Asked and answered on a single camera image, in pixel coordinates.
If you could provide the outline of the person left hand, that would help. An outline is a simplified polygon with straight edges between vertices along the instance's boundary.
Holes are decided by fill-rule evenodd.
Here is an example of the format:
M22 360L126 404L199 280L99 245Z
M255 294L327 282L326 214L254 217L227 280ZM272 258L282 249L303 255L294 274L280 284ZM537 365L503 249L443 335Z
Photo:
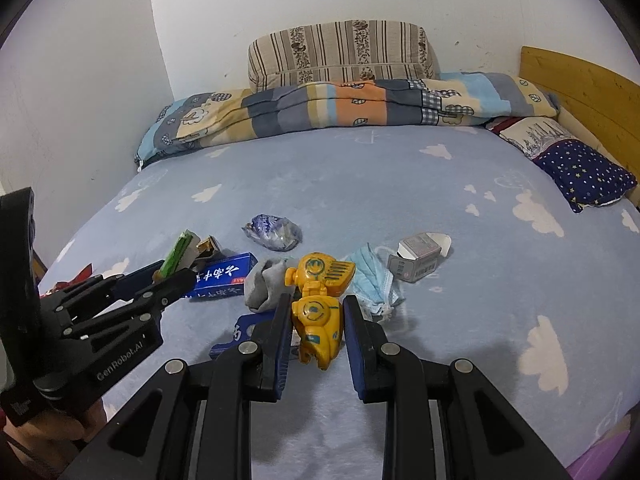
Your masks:
M21 426L8 420L3 435L11 451L30 471L43 479L56 479L79 454L78 442L90 442L106 425L102 399L80 419L59 412L43 412Z

